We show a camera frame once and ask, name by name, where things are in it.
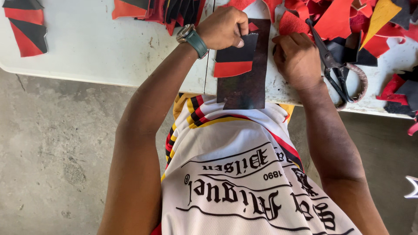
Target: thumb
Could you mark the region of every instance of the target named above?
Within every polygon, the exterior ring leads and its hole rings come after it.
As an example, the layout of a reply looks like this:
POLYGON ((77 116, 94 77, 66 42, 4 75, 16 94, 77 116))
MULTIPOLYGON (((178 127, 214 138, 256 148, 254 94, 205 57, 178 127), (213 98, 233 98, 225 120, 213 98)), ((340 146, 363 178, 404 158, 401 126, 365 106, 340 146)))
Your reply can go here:
POLYGON ((241 37, 234 35, 234 41, 232 45, 235 47, 241 48, 244 46, 244 40, 241 37))

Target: person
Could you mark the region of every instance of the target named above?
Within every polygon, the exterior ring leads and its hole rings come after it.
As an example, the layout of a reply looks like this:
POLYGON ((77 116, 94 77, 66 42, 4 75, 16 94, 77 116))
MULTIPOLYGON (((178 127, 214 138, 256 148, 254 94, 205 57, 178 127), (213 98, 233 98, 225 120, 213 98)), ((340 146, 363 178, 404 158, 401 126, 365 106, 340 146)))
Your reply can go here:
MULTIPOLYGON (((196 32, 209 49, 242 47, 248 18, 218 8, 196 32)), ((321 77, 318 49, 304 33, 273 42, 278 71, 305 109, 323 190, 304 173, 279 105, 223 110, 216 99, 178 94, 198 58, 194 47, 180 43, 134 93, 119 122, 99 235, 388 234, 321 77), (160 178, 155 135, 173 100, 180 110, 160 178)))

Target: wrapped scissor handle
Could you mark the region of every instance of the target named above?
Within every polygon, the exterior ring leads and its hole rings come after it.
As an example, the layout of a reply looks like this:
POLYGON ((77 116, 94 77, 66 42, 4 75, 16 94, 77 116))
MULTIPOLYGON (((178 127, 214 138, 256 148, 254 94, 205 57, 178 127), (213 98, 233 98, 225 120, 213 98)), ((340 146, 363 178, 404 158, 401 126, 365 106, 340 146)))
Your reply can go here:
POLYGON ((342 109, 344 109, 347 106, 347 102, 350 103, 357 103, 359 102, 364 95, 366 94, 367 91, 367 76, 366 74, 363 72, 363 70, 353 64, 350 63, 345 63, 343 66, 340 67, 334 67, 333 71, 341 85, 338 86, 338 84, 332 79, 331 75, 330 75, 330 69, 325 68, 324 70, 324 75, 326 77, 326 79, 329 81, 329 83, 331 84, 331 86, 333 86, 333 88, 337 91, 338 95, 341 97, 341 104, 336 106, 337 111, 340 111, 342 109), (348 91, 347 91, 347 85, 346 85, 346 77, 343 74, 343 70, 344 67, 348 68, 349 70, 355 72, 357 74, 357 76, 359 77, 360 80, 360 91, 357 93, 357 95, 355 97, 350 97, 348 95, 348 91))

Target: left hand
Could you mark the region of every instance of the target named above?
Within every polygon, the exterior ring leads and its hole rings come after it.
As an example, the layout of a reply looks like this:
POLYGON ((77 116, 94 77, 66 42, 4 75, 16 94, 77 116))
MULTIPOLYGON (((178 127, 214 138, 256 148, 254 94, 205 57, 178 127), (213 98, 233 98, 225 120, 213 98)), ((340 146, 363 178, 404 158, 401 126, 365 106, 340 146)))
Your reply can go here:
POLYGON ((248 17, 234 7, 219 7, 197 26, 196 32, 208 49, 221 50, 230 46, 241 48, 244 46, 241 36, 248 34, 248 17))

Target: right hand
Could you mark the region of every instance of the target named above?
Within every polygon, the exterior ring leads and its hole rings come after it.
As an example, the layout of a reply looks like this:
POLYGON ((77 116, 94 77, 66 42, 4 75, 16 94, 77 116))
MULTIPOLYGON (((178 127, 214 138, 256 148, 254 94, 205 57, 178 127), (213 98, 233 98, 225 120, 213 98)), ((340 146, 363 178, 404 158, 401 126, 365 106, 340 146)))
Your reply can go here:
POLYGON ((293 32, 272 39, 276 43, 274 62, 284 79, 297 91, 324 82, 319 50, 305 33, 293 32))
POLYGON ((248 34, 248 17, 234 7, 219 7, 197 26, 196 32, 209 49, 240 48, 244 46, 241 36, 248 34))

